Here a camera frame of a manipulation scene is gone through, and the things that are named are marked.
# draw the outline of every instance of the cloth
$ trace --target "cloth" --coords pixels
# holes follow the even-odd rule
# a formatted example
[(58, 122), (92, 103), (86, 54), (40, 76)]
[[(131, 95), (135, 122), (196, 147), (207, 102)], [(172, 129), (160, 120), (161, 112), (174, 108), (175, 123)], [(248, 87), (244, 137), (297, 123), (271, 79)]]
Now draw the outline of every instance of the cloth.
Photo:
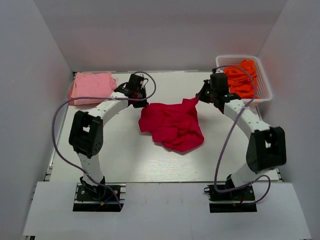
[[(255, 62), (253, 60), (243, 60), (236, 66), (246, 70), (255, 83), (258, 89), (257, 73)], [(228, 66), (224, 69), (224, 73), (228, 77), (228, 85), (230, 93), (238, 94), (242, 99), (252, 99), (255, 94), (255, 89), (250, 78), (240, 69)]]
[[(111, 76), (111, 72), (102, 73), (83, 73), (78, 72), (68, 92), (68, 99), (76, 97), (98, 97), (107, 98), (116, 89), (117, 84)], [(83, 105), (101, 103), (102, 100), (96, 99), (77, 99), (68, 104)]]
[(198, 124), (198, 99), (183, 99), (180, 104), (151, 103), (141, 111), (141, 132), (150, 132), (156, 143), (185, 152), (200, 146), (205, 138)]

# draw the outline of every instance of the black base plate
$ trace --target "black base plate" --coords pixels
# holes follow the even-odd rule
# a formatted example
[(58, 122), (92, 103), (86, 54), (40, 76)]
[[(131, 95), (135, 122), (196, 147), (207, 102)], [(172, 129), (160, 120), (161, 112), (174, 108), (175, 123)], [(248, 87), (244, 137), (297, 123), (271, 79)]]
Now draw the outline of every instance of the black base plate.
[[(219, 190), (224, 190), (225, 185), (224, 184), (218, 184), (217, 188)], [(220, 201), (239, 201), (241, 202), (244, 198), (245, 201), (254, 201), (256, 200), (255, 198), (255, 193), (254, 189), (252, 186), (248, 186), (244, 189), (241, 190), (241, 192), (237, 196), (231, 197), (230, 192), (226, 193), (220, 193), (215, 190), (214, 185), (208, 185), (208, 188), (206, 187), (205, 193), (208, 193), (210, 195), (210, 201), (213, 202), (220, 202)]]
[[(116, 194), (120, 198), (120, 185), (109, 185), (114, 191), (117, 191)], [(78, 191), (76, 193), (76, 200), (80, 202), (92, 202), (92, 201), (104, 201), (112, 195), (111, 191), (108, 188), (105, 188), (104, 196), (96, 196), (93, 192), (86, 189), (84, 186), (78, 186)]]

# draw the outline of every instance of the white table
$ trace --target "white table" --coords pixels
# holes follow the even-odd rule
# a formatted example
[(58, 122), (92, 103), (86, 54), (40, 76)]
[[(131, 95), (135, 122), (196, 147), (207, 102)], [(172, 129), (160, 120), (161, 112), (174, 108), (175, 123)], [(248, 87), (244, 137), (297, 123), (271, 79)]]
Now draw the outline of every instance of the white table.
[[(203, 86), (209, 72), (151, 72), (157, 91), (149, 103), (177, 104), (183, 98), (193, 98)], [(130, 73), (112, 74), (117, 84), (127, 82)], [(153, 91), (152, 81), (146, 85), (147, 94)], [(72, 163), (80, 166), (68, 139), (74, 114), (86, 107), (69, 106), (58, 147)], [(103, 148), (99, 153), (101, 170), (109, 183), (129, 182), (211, 182), (214, 180), (217, 160), (233, 123), (213, 104), (199, 102), (196, 106), (201, 131), (205, 137), (202, 146), (181, 154), (165, 149), (152, 141), (149, 134), (141, 134), (138, 126), (141, 109), (132, 106), (113, 117), (104, 127)], [(225, 181), (245, 163), (248, 139), (236, 127), (231, 135), (219, 169), (218, 181)], [(268, 173), (279, 180), (275, 170)], [(82, 173), (66, 164), (55, 154), (50, 182), (79, 182)]]

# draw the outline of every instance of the pink cloth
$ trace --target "pink cloth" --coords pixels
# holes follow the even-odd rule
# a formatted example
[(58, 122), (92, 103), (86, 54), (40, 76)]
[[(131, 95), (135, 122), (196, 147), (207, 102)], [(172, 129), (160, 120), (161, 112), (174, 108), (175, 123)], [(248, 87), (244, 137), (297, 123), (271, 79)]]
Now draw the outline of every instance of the pink cloth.
[[(117, 87), (116, 80), (112, 78), (111, 72), (83, 73), (78, 72), (68, 92), (68, 99), (76, 97), (98, 97), (107, 98)], [(77, 99), (70, 101), (69, 105), (83, 105), (101, 103), (102, 100)]]

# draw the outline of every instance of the white plastic basket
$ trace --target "white plastic basket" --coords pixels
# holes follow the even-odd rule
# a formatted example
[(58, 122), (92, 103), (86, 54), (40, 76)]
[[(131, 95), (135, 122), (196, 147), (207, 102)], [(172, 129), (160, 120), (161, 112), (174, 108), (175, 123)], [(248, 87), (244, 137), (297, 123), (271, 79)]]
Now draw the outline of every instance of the white plastic basket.
[[(257, 106), (263, 102), (270, 101), (273, 97), (271, 88), (259, 58), (249, 55), (220, 55), (215, 58), (215, 62), (216, 66), (220, 67), (229, 64), (240, 64), (245, 59), (254, 61), (256, 81), (258, 85), (256, 94), (259, 98), (253, 100), (250, 106)], [(247, 103), (250, 99), (243, 98), (242, 100)]]

